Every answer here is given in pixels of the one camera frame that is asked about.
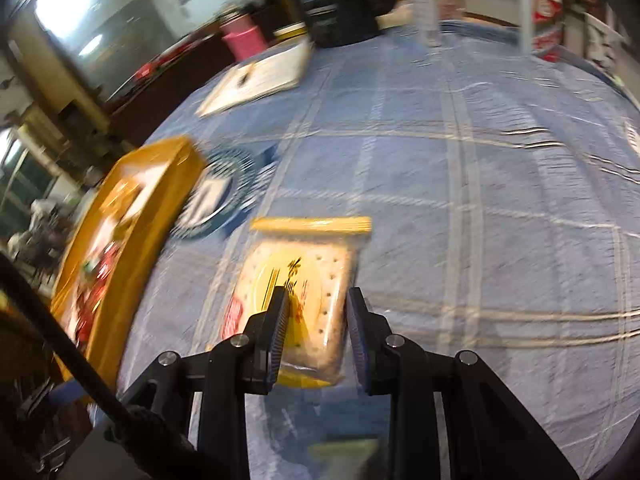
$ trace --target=pink cup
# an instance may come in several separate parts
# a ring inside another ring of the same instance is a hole
[[[267,44],[257,25],[244,32],[230,32],[223,36],[223,40],[225,40],[226,45],[231,49],[238,61],[247,59],[267,49]]]

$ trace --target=white bottle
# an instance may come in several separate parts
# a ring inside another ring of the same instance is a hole
[[[440,45],[438,0],[411,0],[415,27],[419,41],[427,46]]]
[[[562,0],[518,0],[518,10],[521,52],[558,60],[554,49],[562,38]]]

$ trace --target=black rod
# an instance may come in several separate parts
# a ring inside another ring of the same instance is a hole
[[[128,427],[131,416],[68,338],[49,309],[5,254],[0,253],[0,289],[12,305],[40,332],[100,409],[117,425]]]

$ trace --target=bolt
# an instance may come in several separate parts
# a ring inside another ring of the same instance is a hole
[[[231,346],[235,346],[236,348],[240,348],[248,342],[249,336],[247,334],[236,334],[235,336],[232,336],[230,340]]]
[[[462,352],[460,352],[458,358],[460,359],[460,362],[469,366],[474,365],[478,362],[478,356],[471,350],[463,350]]]
[[[392,334],[386,336],[385,343],[391,348],[398,348],[404,344],[404,337],[398,334]]]
[[[162,352],[158,356],[158,362],[162,366],[168,366],[175,363],[175,360],[178,358],[178,354],[175,352]]]

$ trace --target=blue tablecloth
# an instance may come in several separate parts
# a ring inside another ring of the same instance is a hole
[[[477,349],[581,477],[615,453],[640,408],[640,160],[628,140],[640,116],[628,100],[508,44],[444,34],[427,50],[401,28],[317,50],[299,88],[198,118],[215,83],[149,142],[277,145],[253,215],[371,216],[356,284],[395,332],[432,351]],[[121,389],[161,351],[217,341],[248,240],[245,223],[167,241]],[[310,444],[386,434],[388,399],[358,391],[349,350],[344,373],[335,388],[247,400],[254,478],[318,478]]]

